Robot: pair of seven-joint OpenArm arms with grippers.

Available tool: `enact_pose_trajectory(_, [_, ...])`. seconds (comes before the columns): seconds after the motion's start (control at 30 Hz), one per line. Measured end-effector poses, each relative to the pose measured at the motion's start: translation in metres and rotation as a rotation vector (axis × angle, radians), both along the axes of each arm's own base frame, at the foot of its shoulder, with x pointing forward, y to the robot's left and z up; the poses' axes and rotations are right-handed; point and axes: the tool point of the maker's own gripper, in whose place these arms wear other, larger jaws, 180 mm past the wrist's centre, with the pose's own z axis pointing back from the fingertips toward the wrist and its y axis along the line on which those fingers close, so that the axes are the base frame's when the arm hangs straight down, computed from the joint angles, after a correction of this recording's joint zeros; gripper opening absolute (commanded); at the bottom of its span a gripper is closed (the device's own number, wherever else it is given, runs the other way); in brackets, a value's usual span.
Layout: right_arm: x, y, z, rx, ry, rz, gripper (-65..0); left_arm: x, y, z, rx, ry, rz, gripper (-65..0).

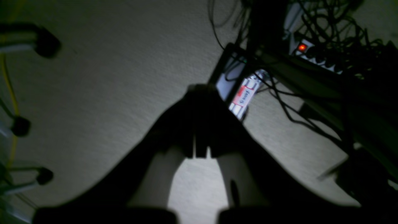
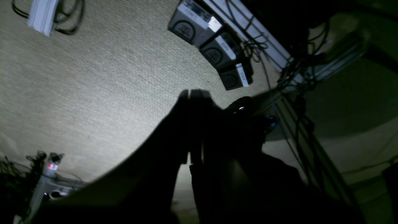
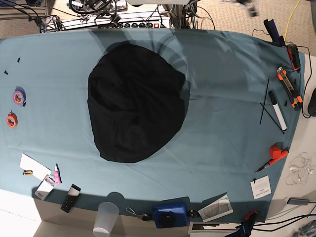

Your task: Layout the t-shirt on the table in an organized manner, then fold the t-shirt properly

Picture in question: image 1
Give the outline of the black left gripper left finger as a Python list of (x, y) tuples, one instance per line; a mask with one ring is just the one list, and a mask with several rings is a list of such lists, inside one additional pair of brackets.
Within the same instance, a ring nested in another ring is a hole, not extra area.
[(40, 208), (36, 224), (175, 224), (167, 210), (175, 172), (193, 157), (199, 91), (168, 108), (96, 185), (63, 205)]

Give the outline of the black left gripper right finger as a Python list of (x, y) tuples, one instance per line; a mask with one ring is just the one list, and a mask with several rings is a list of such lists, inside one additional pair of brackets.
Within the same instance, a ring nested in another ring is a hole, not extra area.
[(212, 85), (194, 86), (196, 155), (210, 149), (230, 208), (220, 224), (364, 224), (366, 211), (329, 202), (292, 177), (248, 133)]

